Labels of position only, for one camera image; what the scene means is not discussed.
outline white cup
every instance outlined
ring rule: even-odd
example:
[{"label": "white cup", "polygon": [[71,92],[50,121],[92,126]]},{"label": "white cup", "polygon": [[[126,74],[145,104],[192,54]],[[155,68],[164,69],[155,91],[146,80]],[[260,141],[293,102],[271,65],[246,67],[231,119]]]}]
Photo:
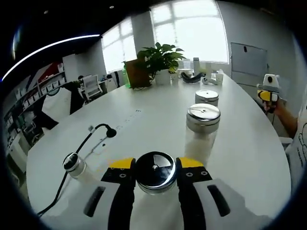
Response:
[{"label": "white cup", "polygon": [[224,74],[222,74],[222,73],[216,73],[215,79],[216,79],[216,81],[217,81],[217,83],[218,83],[219,85],[221,85],[221,84],[223,83],[223,77],[224,77]]}]

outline office chair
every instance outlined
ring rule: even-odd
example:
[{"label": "office chair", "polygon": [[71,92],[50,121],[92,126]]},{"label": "office chair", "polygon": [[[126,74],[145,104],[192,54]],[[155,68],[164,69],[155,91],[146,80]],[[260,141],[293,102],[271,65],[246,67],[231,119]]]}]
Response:
[{"label": "office chair", "polygon": [[98,94],[102,94],[102,89],[100,88],[98,75],[90,75],[83,78],[84,83],[84,92],[86,98],[91,100],[93,97]]}]

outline potted plant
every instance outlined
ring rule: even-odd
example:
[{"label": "potted plant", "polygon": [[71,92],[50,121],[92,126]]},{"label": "potted plant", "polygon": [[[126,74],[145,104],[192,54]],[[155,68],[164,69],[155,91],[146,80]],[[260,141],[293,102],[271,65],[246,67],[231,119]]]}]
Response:
[{"label": "potted plant", "polygon": [[175,48],[174,45],[160,45],[157,42],[155,47],[144,47],[144,50],[141,50],[137,55],[138,59],[145,60],[143,66],[158,85],[170,84],[169,69],[178,68],[178,61],[185,58],[181,53],[178,53],[183,50]]}]

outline hand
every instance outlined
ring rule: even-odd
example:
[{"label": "hand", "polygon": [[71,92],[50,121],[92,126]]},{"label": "hand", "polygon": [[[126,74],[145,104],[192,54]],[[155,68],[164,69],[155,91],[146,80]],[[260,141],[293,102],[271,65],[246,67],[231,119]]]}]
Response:
[{"label": "hand", "polygon": [[272,104],[272,102],[264,102],[263,107],[265,111],[274,108],[274,114],[279,116],[283,112],[284,104],[281,99],[278,99],[277,102],[274,104]]}]

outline window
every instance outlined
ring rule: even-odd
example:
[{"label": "window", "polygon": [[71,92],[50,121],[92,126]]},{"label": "window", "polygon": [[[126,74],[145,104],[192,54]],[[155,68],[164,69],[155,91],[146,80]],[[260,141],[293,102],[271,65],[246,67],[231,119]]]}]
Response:
[{"label": "window", "polygon": [[229,63],[224,23],[214,0],[177,0],[151,8],[155,41],[189,59]]},{"label": "window", "polygon": [[136,59],[131,18],[123,20],[102,37],[107,73],[124,67],[123,61]]}]

